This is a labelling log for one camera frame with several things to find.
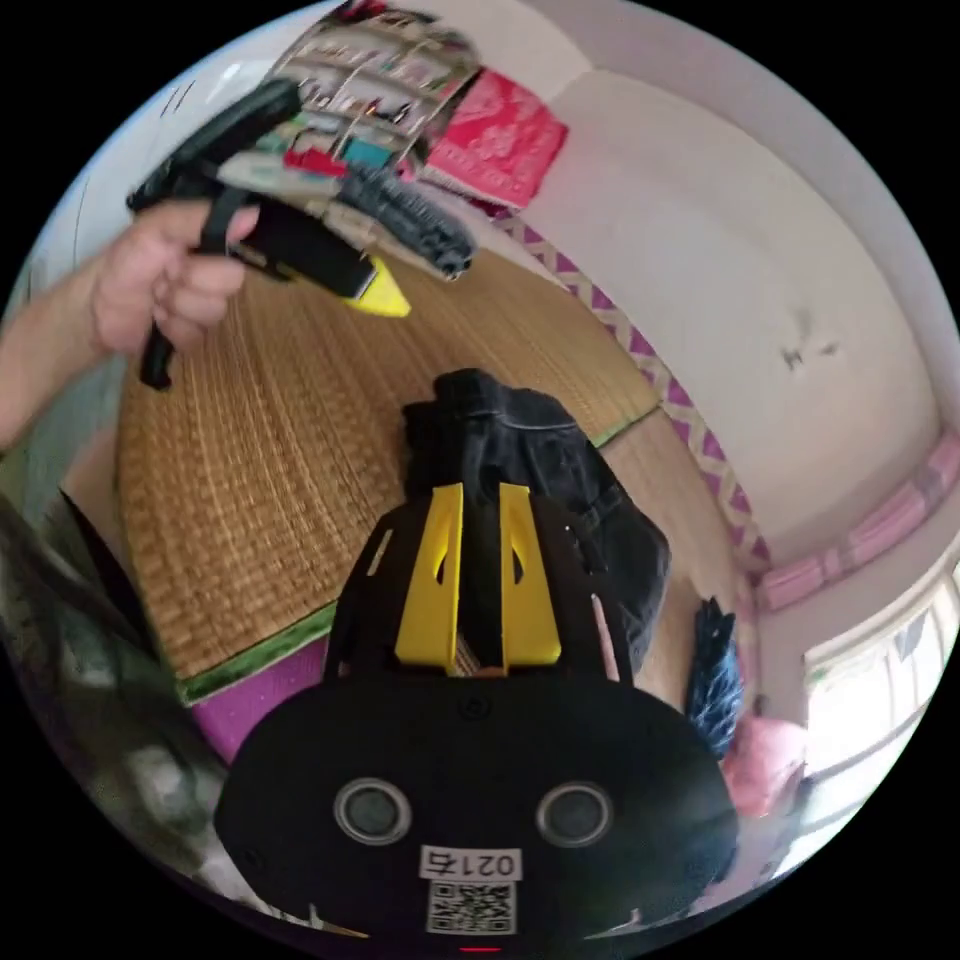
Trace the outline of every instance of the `window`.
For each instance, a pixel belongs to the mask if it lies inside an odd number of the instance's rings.
[[[808,775],[880,747],[923,710],[960,627],[958,580],[960,564],[907,618],[810,670]]]
[[[853,819],[916,730],[960,629],[960,563],[951,566],[885,629],[809,664],[804,800],[776,876]]]

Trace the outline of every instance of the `woven straw mat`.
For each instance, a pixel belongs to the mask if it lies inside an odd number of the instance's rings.
[[[479,367],[549,393],[595,442],[657,405],[562,287],[489,251],[453,283],[389,266],[413,308],[402,320],[255,274],[206,343],[174,359],[171,390],[128,378],[121,512],[188,702],[302,646],[318,611],[329,627],[357,554],[403,500],[402,407],[431,399],[438,375]]]

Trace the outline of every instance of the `gray cloth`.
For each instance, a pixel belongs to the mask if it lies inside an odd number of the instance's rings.
[[[0,504],[10,519],[9,502]],[[0,637],[61,761],[135,846],[231,900],[259,910],[213,829],[223,763],[194,726],[172,678],[123,637],[25,574],[0,524]],[[54,557],[106,594],[64,501],[41,529]]]

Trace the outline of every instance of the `handle grip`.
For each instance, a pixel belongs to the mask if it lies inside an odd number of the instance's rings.
[[[210,215],[200,236],[200,246],[193,252],[212,256],[231,256],[227,247],[227,228],[234,213],[246,202],[248,192],[235,187],[226,187],[210,207]],[[143,359],[140,362],[140,382],[154,390],[169,390],[170,361],[174,354],[173,344],[154,323],[150,330]]]
[[[173,344],[154,324],[140,361],[140,382],[154,390],[169,390],[172,383],[169,369],[173,353]]]

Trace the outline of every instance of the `black handheld device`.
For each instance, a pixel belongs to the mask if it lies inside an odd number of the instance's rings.
[[[362,296],[376,274],[363,251],[303,210],[218,179],[227,160],[254,146],[301,109],[294,81],[276,77],[261,84],[181,143],[130,194],[128,208],[141,213],[164,200],[211,200],[198,253],[234,257],[275,280],[303,276],[347,300]],[[242,244],[229,245],[230,220],[245,206],[259,207],[257,225]],[[141,382],[156,390],[168,389],[172,356],[172,344],[154,324],[140,367]]]

